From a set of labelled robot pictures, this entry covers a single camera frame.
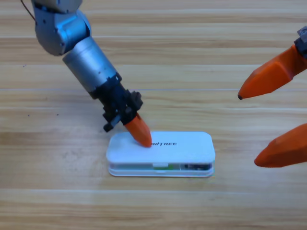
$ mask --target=white plastic box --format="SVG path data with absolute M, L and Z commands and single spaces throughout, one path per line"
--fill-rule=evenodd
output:
M 129 132 L 114 135 L 106 158 L 113 176 L 208 177 L 215 151 L 205 132 L 154 131 L 152 146 L 141 146 Z

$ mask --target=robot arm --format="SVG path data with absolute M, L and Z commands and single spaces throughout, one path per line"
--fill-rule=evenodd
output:
M 294 44 L 260 66 L 242 85 L 240 100 L 274 92 L 307 69 L 307 27 L 300 29 Z M 260 167 L 277 168 L 307 162 L 307 123 L 271 141 L 257 156 Z
M 32 0 L 38 42 L 49 54 L 64 56 L 80 84 L 103 104 L 105 132 L 121 121 L 139 143 L 150 147 L 150 130 L 138 114 L 141 94 L 122 86 L 122 77 L 92 38 L 81 4 L 82 0 Z

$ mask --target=black cable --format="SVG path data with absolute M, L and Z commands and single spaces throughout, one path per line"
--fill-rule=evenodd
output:
M 31 15 L 31 17 L 33 18 L 33 20 L 36 22 L 35 17 L 31 14 L 31 12 L 29 11 L 29 9 L 27 8 L 27 6 L 24 4 L 23 0 L 20 0 L 21 3 L 24 5 L 24 8 L 28 11 L 28 13 Z

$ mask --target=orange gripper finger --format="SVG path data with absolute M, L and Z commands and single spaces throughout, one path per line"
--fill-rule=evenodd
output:
M 307 69 L 307 60 L 297 51 L 295 45 L 260 66 L 243 83 L 240 100 L 271 93 L 292 81 L 293 77 Z
M 141 143 L 144 147 L 152 145 L 152 136 L 149 127 L 143 121 L 139 114 L 125 125 L 126 129 L 130 132 L 133 138 Z
M 259 167 L 280 168 L 307 161 L 307 124 L 271 141 L 254 160 Z

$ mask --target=wooden table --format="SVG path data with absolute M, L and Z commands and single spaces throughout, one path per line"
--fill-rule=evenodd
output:
M 307 72 L 237 98 L 298 38 L 305 0 L 84 0 L 81 10 L 123 85 L 141 92 L 152 130 L 212 136 L 215 177 L 111 176 L 106 148 L 124 128 L 104 132 L 99 101 L 38 44 L 20 1 L 1 0 L 1 230 L 307 229 L 307 165 L 253 162 L 307 122 Z

